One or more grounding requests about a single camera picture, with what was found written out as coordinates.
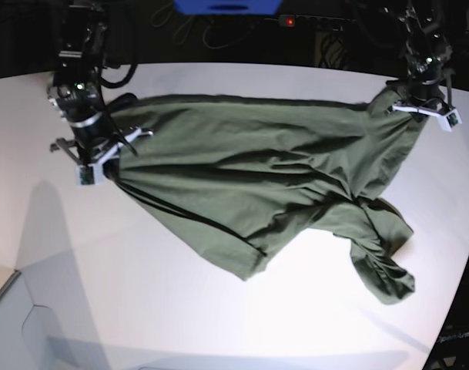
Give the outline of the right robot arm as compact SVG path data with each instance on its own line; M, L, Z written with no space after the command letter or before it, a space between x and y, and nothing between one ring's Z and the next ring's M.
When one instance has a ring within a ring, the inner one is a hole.
M47 85L48 101L68 123L73 138L58 138L51 143L51 152L65 152L77 165L90 167L98 161L107 162L121 147L132 154L132 141L141 136L139 129L124 131L112 115L134 105L137 98L125 93L106 102L104 89L119 89L127 85L139 65L136 25L131 9L124 6L126 21L131 28L131 64L118 82L103 77L105 69L118 69L107 53L111 2L70 1L65 9L59 39L55 70Z

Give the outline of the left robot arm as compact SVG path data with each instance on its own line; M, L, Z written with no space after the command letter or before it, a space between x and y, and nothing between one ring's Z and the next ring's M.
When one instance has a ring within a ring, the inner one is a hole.
M419 114L446 116L453 109L453 54L445 35L442 1L398 1L395 17L404 33L401 55L407 76L387 81L402 100L399 107L410 106Z

